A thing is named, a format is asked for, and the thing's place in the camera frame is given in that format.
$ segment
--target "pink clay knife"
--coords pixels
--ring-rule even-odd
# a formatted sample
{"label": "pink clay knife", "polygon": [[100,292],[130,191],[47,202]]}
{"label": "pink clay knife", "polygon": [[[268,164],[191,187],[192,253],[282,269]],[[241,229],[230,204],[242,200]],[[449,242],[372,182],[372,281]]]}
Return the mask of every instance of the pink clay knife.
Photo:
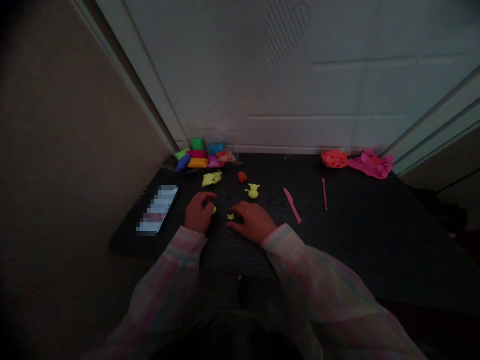
{"label": "pink clay knife", "polygon": [[291,209],[293,210],[293,213],[295,214],[296,220],[298,221],[298,225],[300,225],[300,223],[302,222],[302,219],[300,218],[300,215],[299,215],[297,209],[295,208],[294,198],[292,197],[292,195],[290,195],[289,191],[286,188],[283,188],[283,191],[285,192],[286,198],[288,199],[288,202],[290,203]]}

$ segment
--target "child's right hand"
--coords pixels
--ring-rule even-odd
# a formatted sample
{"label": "child's right hand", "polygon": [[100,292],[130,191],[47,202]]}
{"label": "child's right hand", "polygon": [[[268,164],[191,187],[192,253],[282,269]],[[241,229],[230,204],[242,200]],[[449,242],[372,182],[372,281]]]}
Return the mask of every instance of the child's right hand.
{"label": "child's right hand", "polygon": [[260,205],[242,201],[230,211],[243,218],[243,224],[229,222],[227,226],[258,245],[277,229],[269,213]]}

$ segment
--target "sleeve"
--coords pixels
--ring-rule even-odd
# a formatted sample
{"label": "sleeve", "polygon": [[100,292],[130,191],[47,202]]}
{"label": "sleeve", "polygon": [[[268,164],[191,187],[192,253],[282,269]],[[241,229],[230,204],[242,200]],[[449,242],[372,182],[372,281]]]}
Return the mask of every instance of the sleeve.
{"label": "sleeve", "polygon": [[181,226],[136,286],[123,321],[101,349],[84,358],[148,357],[162,336],[180,327],[185,306],[197,287],[200,255],[206,243],[203,234]]}
{"label": "sleeve", "polygon": [[261,246],[290,306],[316,327],[336,359],[425,359],[355,272],[306,246],[290,226],[280,226]]}

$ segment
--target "child's left hand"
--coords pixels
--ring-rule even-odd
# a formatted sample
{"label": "child's left hand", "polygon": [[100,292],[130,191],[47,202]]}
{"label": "child's left hand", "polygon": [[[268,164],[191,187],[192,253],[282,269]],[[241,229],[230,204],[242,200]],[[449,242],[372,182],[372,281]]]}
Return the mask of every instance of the child's left hand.
{"label": "child's left hand", "polygon": [[199,192],[191,199],[186,207],[185,213],[185,228],[196,233],[204,234],[210,226],[212,221],[212,214],[214,211],[214,203],[210,199],[218,196],[213,192]]}

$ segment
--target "hair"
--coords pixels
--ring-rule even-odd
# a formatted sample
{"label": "hair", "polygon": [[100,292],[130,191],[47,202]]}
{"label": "hair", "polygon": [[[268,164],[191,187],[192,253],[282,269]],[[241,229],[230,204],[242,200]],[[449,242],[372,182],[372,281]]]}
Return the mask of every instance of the hair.
{"label": "hair", "polygon": [[222,312],[201,321],[162,346],[151,357],[160,359],[302,359],[293,342],[268,330],[254,315]]}

